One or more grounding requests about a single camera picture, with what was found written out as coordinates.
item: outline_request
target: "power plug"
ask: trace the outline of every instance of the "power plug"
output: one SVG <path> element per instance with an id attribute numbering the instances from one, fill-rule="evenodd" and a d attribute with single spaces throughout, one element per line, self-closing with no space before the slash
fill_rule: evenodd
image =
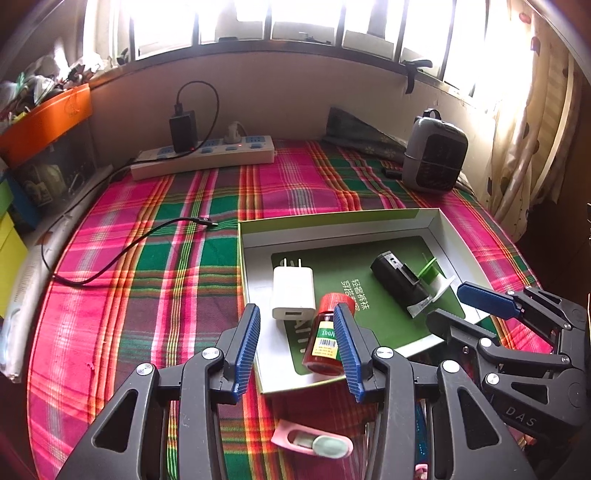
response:
<path id="1" fill-rule="evenodd" d="M 301 266 L 301 260 L 297 267 L 288 267 L 284 258 L 283 265 L 273 270 L 271 313 L 276 320 L 306 322 L 314 318 L 314 276 L 311 268 Z"/>
<path id="2" fill-rule="evenodd" d="M 225 144 L 236 144 L 242 141 L 242 135 L 238 131 L 238 127 L 242 128 L 244 136 L 247 135 L 246 129 L 240 122 L 232 122 L 230 125 L 228 125 L 226 135 L 223 137 L 223 142 Z"/>

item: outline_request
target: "yellow box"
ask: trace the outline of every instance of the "yellow box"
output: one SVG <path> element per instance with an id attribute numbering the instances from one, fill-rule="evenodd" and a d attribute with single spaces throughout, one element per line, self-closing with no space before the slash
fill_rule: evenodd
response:
<path id="1" fill-rule="evenodd" d="M 6 213 L 0 219 L 0 315 L 2 317 L 6 314 L 18 269 L 26 257 L 27 247 L 14 229 L 10 215 Z"/>

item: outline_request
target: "red cap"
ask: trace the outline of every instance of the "red cap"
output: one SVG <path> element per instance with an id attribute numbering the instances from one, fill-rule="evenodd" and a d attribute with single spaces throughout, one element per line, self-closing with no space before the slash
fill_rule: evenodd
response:
<path id="1" fill-rule="evenodd" d="M 333 312 L 339 303 L 346 303 L 349 310 L 355 315 L 355 301 L 344 293 L 327 293 L 320 300 L 318 314 Z"/>

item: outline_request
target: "cardboard box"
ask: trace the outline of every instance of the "cardboard box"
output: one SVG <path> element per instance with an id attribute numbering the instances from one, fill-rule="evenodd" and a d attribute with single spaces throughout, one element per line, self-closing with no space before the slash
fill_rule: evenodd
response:
<path id="1" fill-rule="evenodd" d="M 12 285 L 18 269 L 27 257 L 27 247 L 14 229 L 9 214 L 0 219 L 0 316 L 6 316 L 6 308 L 12 293 Z"/>
<path id="2" fill-rule="evenodd" d="M 308 372 L 301 365 L 301 356 L 309 325 L 282 322 L 271 316 L 273 268 L 284 257 L 288 262 L 297 262 L 299 257 L 302 266 L 312 268 L 317 306 L 322 295 L 330 291 L 353 296 L 358 323 L 374 330 L 382 345 L 406 357 L 442 342 L 429 334 L 424 325 L 428 311 L 443 308 L 471 323 L 488 316 L 457 300 L 455 293 L 464 281 L 487 288 L 491 285 L 460 235 L 438 209 L 366 210 L 250 220 L 240 222 L 238 231 L 245 300 L 261 309 L 255 372 L 259 390 L 264 394 L 344 378 Z M 381 287 L 369 268 L 372 260 L 387 250 L 415 273 L 435 257 L 437 268 L 446 278 L 455 276 L 450 290 L 412 319 Z"/>

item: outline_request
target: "curtain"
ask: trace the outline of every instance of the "curtain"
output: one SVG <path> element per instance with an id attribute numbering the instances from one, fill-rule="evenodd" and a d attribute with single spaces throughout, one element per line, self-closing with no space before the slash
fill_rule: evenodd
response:
<path id="1" fill-rule="evenodd" d="M 496 121 L 488 188 L 479 200 L 517 241 L 530 207 L 557 201 L 582 76 L 552 28 L 522 0 L 491 2 L 486 79 L 475 99 Z"/>

